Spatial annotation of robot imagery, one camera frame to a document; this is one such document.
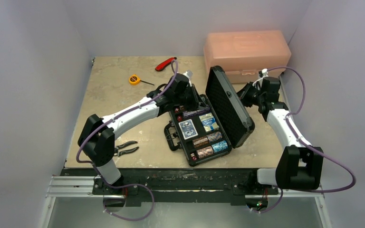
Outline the purple chip stack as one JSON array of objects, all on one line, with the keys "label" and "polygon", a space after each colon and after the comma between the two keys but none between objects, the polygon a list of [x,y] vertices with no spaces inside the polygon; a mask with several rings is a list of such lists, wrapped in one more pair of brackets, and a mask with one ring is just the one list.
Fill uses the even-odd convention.
[{"label": "purple chip stack", "polygon": [[209,107],[201,108],[201,109],[197,110],[197,114],[203,114],[203,113],[207,113],[209,111],[210,111]]},{"label": "purple chip stack", "polygon": [[196,116],[198,114],[198,111],[185,111],[182,113],[183,118],[191,118],[193,116]]}]

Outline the black poker set case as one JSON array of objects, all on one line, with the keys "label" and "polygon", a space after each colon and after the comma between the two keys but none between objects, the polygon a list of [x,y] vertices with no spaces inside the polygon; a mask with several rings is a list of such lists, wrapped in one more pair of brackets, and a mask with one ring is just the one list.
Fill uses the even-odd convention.
[{"label": "black poker set case", "polygon": [[210,68],[200,100],[205,108],[189,112],[176,107],[169,113],[171,119],[164,128],[169,148],[183,150],[192,167],[241,147],[255,129],[221,66]]}]

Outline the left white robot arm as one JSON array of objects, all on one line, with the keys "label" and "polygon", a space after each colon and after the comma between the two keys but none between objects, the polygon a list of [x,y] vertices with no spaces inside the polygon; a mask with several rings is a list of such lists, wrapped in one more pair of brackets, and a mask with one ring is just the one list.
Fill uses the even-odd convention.
[{"label": "left white robot arm", "polygon": [[164,90],[149,92],[134,105],[115,114],[98,117],[93,114],[86,120],[78,140],[78,154],[84,153],[88,163],[97,169],[104,181],[104,188],[110,194],[118,194],[123,187],[121,173],[113,156],[115,141],[135,126],[157,118],[182,105],[188,110],[199,107],[199,95],[191,82],[192,72],[176,73]]}]

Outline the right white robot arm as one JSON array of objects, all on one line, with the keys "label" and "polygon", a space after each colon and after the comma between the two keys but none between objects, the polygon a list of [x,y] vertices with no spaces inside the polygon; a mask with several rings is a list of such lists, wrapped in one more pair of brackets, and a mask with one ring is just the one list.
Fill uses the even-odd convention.
[{"label": "right white robot arm", "polygon": [[283,153],[276,168],[260,168],[249,178],[248,188],[260,193],[266,185],[282,189],[316,190],[320,185],[323,165],[322,149],[304,140],[295,126],[289,109],[279,101],[280,80],[266,77],[247,83],[238,93],[246,107],[256,105],[258,112],[275,132]]}]

